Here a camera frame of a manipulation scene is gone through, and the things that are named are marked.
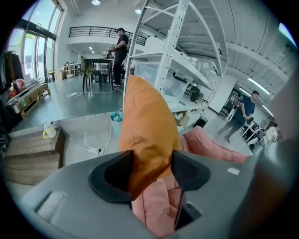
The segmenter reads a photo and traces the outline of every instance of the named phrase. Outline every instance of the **fluorescent light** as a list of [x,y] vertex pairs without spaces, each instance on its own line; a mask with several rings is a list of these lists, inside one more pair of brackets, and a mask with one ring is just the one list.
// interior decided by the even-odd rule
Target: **fluorescent light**
[[94,4],[94,5],[100,5],[101,2],[100,2],[99,0],[93,0],[93,1],[92,1],[92,4]]
[[279,27],[278,27],[279,31],[287,38],[289,39],[294,45],[295,47],[297,48],[297,45],[291,35],[291,33],[289,32],[288,28],[283,24],[283,23],[280,23],[279,24]]
[[270,114],[273,116],[273,114],[263,105],[263,108]]
[[251,96],[249,93],[247,93],[245,90],[239,88],[240,91],[242,91],[245,95]]
[[270,92],[267,91],[265,88],[263,88],[259,83],[255,82],[253,79],[251,79],[250,77],[248,78],[249,81],[251,81],[253,84],[255,84],[256,86],[260,87],[264,92],[266,92],[268,95],[270,95]]
[[140,14],[141,13],[141,9],[136,9],[135,13]]

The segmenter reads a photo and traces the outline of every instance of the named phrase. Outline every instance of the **black railing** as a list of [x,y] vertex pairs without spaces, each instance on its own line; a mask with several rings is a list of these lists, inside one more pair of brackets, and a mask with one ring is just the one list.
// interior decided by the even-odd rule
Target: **black railing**
[[[133,33],[126,32],[129,39],[132,40]],[[70,28],[70,35],[69,37],[76,37],[76,36],[105,36],[111,38],[119,38],[116,33],[115,28],[106,28],[106,27],[73,27]],[[138,35],[136,43],[139,45],[144,46],[146,41],[146,37]]]

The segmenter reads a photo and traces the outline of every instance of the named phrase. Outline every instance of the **man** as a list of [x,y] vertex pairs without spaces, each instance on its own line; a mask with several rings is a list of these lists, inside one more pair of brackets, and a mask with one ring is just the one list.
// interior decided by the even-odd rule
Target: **man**
[[259,95],[260,94],[257,91],[253,91],[250,97],[244,97],[241,102],[241,106],[236,110],[232,119],[218,132],[218,134],[221,134],[225,130],[231,128],[225,136],[228,143],[230,143],[230,136],[241,128],[246,120],[251,118],[255,108],[254,102],[257,100]]
[[116,30],[118,36],[117,45],[114,47],[113,51],[115,51],[114,55],[114,86],[121,85],[121,64],[127,56],[127,44],[129,41],[128,36],[125,34],[125,30],[123,28],[118,28]]

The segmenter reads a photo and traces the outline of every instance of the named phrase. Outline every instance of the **pink fabric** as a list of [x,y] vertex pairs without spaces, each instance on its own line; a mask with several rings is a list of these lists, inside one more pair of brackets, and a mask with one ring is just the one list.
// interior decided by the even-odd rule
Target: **pink fabric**
[[[228,150],[211,140],[199,126],[180,136],[183,151],[218,160],[244,163],[246,155]],[[132,202],[133,213],[159,237],[174,232],[181,189],[173,175],[153,182]]]

